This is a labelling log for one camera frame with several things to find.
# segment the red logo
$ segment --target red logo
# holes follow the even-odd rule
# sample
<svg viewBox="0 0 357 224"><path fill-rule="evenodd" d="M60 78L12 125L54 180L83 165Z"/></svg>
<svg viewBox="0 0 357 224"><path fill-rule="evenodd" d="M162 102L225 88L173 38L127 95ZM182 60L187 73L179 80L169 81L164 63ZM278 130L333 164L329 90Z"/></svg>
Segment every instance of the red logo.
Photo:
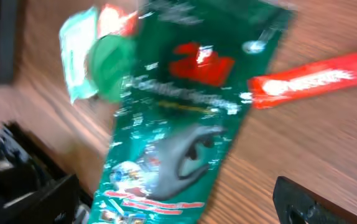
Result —
<svg viewBox="0 0 357 224"><path fill-rule="evenodd" d="M235 63L232 58L219 57L212 46L193 42L179 45L174 53L187 57L169 65L172 75L211 86L224 85Z"/></svg>

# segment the red wrapper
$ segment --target red wrapper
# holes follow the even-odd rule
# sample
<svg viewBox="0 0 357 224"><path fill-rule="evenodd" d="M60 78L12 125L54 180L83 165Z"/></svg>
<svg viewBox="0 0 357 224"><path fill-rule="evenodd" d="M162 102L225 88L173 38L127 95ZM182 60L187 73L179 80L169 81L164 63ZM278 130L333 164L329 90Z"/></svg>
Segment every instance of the red wrapper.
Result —
<svg viewBox="0 0 357 224"><path fill-rule="evenodd" d="M109 34L133 35L136 22L137 11L127 14L117 6L105 4L98 18L98 38Z"/></svg>
<svg viewBox="0 0 357 224"><path fill-rule="evenodd" d="M249 81L257 109L352 86L357 86L357 53Z"/></svg>

